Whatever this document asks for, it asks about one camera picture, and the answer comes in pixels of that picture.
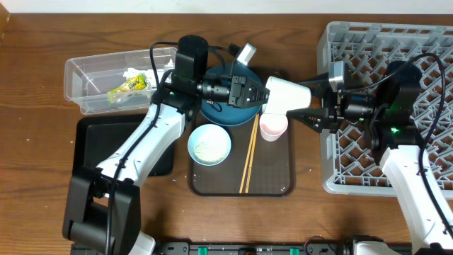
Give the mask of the dark blue round plate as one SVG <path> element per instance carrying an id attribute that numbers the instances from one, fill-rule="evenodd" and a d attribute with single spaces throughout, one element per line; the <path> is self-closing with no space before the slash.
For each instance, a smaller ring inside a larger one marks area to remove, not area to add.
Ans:
<path id="1" fill-rule="evenodd" d="M 235 64 L 233 68 L 234 75 L 244 75 L 259 85 L 262 84 L 258 76 L 248 67 L 242 64 Z M 222 126 L 236 126 L 247 123 L 253 119 L 261 110 L 261 106 L 254 106 L 251 108 L 234 108 L 225 103 L 215 103 L 211 106 L 206 100 L 202 100 L 200 112 L 203 116 L 216 125 Z"/>

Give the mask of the white cup pink inside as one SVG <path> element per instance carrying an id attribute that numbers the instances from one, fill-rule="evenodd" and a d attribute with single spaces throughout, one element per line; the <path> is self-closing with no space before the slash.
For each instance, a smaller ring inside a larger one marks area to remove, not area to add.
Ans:
<path id="1" fill-rule="evenodd" d="M 261 137 L 268 142 L 278 140 L 286 132 L 288 123 L 285 115 L 263 114 L 259 120 Z"/>

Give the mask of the white paper napkin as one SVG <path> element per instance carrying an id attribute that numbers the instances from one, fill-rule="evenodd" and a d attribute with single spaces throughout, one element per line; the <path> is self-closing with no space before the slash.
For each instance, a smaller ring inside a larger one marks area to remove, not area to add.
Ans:
<path id="1" fill-rule="evenodd" d="M 155 91 L 157 90 L 157 83 L 161 80 L 162 76 L 164 75 L 165 69 L 158 69 L 157 70 L 157 76 L 158 78 L 156 79 L 154 76 L 154 71 L 152 69 L 148 70 L 139 70 L 139 69 L 134 69 L 134 68 L 128 68 L 126 72 L 124 72 L 123 76 L 126 78 L 126 81 L 129 78 L 135 77 L 139 74 L 142 74 L 145 78 L 145 82 L 147 83 L 147 87 L 143 90 L 150 90 L 150 91 Z"/>

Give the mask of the yellow green snack wrapper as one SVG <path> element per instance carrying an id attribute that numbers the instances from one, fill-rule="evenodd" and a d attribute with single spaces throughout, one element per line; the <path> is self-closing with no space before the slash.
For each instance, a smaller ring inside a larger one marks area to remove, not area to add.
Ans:
<path id="1" fill-rule="evenodd" d="M 147 87 L 145 78 L 142 74 L 129 78 L 127 81 L 107 92 L 107 100 L 109 104 L 123 103 L 127 101 L 130 92 L 140 91 Z"/>

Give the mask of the white cup green inside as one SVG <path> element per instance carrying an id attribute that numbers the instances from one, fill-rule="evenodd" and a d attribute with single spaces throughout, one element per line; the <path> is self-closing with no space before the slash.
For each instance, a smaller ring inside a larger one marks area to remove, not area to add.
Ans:
<path id="1" fill-rule="evenodd" d="M 263 105 L 264 114 L 285 115 L 287 111 L 308 108 L 311 104 L 311 91 L 305 86 L 270 76 L 265 87 L 270 94 Z"/>

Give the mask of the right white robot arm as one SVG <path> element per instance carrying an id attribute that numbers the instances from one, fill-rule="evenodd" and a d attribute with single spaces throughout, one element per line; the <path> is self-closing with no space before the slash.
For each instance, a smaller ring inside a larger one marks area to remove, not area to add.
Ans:
<path id="1" fill-rule="evenodd" d="M 353 79 L 343 61 L 298 83 L 321 99 L 317 109 L 287 112 L 316 132 L 359 122 L 372 157 L 388 178 L 408 226 L 413 254 L 452 253 L 452 210 L 437 185 L 426 151 L 429 135 L 411 120 L 422 73 L 413 60 L 393 61 L 369 86 Z"/>

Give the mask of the light blue bowl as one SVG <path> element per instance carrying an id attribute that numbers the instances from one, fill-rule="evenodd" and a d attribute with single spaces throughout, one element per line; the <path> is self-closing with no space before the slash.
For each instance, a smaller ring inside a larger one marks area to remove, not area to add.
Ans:
<path id="1" fill-rule="evenodd" d="M 223 162 L 229 156 L 231 146 L 229 133 L 215 124 L 195 128 L 188 138 L 191 159 L 203 166 L 215 166 Z"/>

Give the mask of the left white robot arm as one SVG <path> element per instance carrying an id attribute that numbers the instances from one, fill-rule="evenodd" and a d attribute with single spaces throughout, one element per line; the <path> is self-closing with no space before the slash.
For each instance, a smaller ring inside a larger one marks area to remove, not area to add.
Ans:
<path id="1" fill-rule="evenodd" d="M 156 75 L 143 121 L 96 168 L 72 171 L 62 235 L 101 254 L 152 254 L 156 240 L 141 231 L 140 188 L 164 152 L 185 132 L 203 100 L 250 108 L 268 102 L 269 89 L 244 75 L 208 74 L 217 49 L 185 35 L 173 69 Z"/>

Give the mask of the wooden chopstick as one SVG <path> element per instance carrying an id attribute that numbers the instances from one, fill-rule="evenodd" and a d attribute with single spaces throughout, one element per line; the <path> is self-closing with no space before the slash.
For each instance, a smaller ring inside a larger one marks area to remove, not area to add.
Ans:
<path id="1" fill-rule="evenodd" d="M 242 193 L 245 193 L 245 186 L 246 186 L 246 179 L 247 179 L 247 163 L 248 163 L 248 157 L 249 157 L 249 153 L 250 153 L 250 147 L 251 147 L 251 138 L 253 136 L 253 131 L 251 131 L 251 137 L 250 137 L 250 141 L 249 141 L 249 145 L 248 145 L 248 150 L 247 150 L 247 155 L 246 155 L 246 161 L 245 161 L 245 164 L 244 164 L 244 168 L 243 168 L 243 175 L 242 175 L 242 178 L 241 178 L 241 185 L 240 185 L 240 189 L 239 189 L 239 193 L 242 194 Z"/>
<path id="2" fill-rule="evenodd" d="M 256 148 L 256 138 L 258 134 L 258 124 L 259 124 L 259 117 L 260 114 L 258 113 L 256 115 L 256 119 L 253 125 L 253 136 L 251 138 L 251 147 L 250 147 L 250 153 L 248 157 L 248 163 L 247 163 L 247 179 L 246 179 L 246 186 L 245 186 L 245 193 L 249 192 L 250 188 L 250 182 L 251 182 L 251 172 L 252 172 L 252 167 L 253 167 L 253 157 L 255 153 L 255 148 Z"/>

